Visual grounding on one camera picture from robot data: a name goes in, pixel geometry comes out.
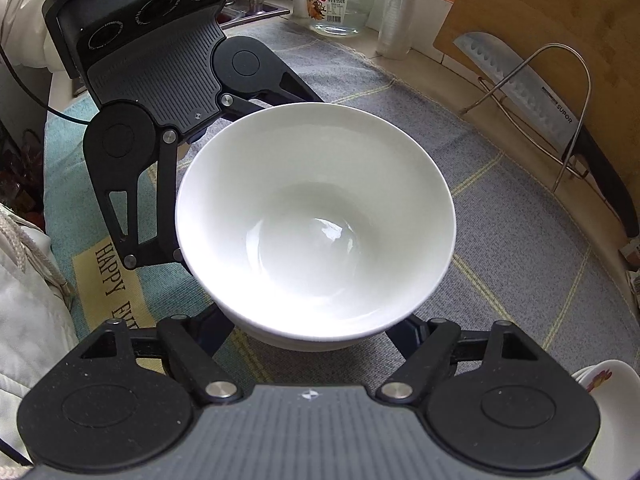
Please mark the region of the stained white fruit plate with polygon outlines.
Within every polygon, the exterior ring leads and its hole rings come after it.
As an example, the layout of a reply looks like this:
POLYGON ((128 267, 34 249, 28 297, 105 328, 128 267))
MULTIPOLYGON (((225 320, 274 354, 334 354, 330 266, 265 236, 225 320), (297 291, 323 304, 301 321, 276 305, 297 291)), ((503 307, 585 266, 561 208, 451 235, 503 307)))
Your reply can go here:
POLYGON ((586 471, 596 479, 638 479, 639 375, 623 361, 606 360, 574 378, 596 401, 601 416, 586 471))

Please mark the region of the white quilted jacket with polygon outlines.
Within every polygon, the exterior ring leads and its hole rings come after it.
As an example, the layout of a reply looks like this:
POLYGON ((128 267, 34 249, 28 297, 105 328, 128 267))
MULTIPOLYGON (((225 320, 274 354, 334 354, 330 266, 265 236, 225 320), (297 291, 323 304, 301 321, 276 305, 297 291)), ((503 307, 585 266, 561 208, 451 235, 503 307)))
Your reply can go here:
MULTIPOLYGON (((46 0, 1 0, 1 52, 9 68, 64 70, 42 15, 46 0)), ((32 222, 1 208, 1 477, 29 466, 17 430, 24 396, 78 339, 70 316, 72 288, 32 222)))

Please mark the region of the teal happy everyday mat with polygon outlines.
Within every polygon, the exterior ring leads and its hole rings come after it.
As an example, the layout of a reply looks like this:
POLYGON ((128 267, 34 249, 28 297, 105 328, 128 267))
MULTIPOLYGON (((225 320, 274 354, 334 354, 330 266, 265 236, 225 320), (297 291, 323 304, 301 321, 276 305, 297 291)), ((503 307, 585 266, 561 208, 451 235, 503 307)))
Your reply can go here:
POLYGON ((172 314, 198 315, 212 300, 178 263, 124 268, 88 175, 85 127, 50 115, 44 130, 44 220, 58 268, 75 292, 70 313, 79 339, 108 318, 153 327, 172 314))

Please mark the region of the bamboo cutting board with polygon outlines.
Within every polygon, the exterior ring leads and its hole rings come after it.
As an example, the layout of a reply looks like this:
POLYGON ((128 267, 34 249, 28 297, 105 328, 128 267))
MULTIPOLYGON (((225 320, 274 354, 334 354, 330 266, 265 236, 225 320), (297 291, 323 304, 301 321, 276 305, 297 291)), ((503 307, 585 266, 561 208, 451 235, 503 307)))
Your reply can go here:
POLYGON ((625 224, 639 212, 639 0, 454 0, 434 46, 472 68, 454 45, 466 32, 504 41, 578 117, 619 185, 600 190, 625 224))

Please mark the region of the stack of plastic cups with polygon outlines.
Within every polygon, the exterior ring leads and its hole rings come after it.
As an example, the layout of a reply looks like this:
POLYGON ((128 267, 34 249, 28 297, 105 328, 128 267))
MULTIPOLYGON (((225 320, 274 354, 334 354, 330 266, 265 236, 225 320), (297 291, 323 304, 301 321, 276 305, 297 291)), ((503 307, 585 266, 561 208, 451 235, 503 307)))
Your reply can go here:
POLYGON ((402 60, 412 44, 412 23, 418 0, 385 0, 378 31, 376 53, 382 58, 402 60))

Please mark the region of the white bowl pink flower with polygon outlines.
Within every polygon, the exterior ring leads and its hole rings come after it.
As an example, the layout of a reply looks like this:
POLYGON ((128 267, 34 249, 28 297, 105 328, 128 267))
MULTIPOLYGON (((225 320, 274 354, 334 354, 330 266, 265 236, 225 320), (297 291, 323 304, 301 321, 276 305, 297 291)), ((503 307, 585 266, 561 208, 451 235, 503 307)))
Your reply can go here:
POLYGON ((432 296, 457 220, 434 160, 356 108, 280 105, 224 127, 177 194, 179 247, 219 307, 270 332, 385 330, 432 296))

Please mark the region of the grey checked cloth mat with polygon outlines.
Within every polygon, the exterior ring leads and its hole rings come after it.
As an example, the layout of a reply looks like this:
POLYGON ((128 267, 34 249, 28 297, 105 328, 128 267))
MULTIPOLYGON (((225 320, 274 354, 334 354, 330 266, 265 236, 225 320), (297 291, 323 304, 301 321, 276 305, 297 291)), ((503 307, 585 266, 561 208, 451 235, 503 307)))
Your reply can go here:
MULTIPOLYGON (((574 372, 605 360, 639 362, 639 324, 619 284, 566 208, 495 144, 362 55, 287 21, 258 24, 261 41, 322 96, 405 131, 439 168, 454 202, 447 273, 414 313, 466 330, 521 327, 574 372)), ((217 362, 244 388, 277 384, 376 387, 402 356, 384 335, 330 352, 295 352, 231 333, 217 362)))

